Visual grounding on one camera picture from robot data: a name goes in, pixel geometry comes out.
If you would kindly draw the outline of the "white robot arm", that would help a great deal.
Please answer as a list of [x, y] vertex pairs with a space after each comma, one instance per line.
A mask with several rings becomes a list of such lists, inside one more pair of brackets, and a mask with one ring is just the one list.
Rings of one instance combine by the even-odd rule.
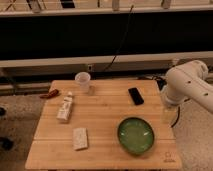
[[166, 85], [160, 91], [164, 105], [162, 122], [171, 124], [178, 106], [188, 97], [213, 114], [213, 86], [205, 79], [207, 65], [193, 60], [169, 69], [165, 75]]

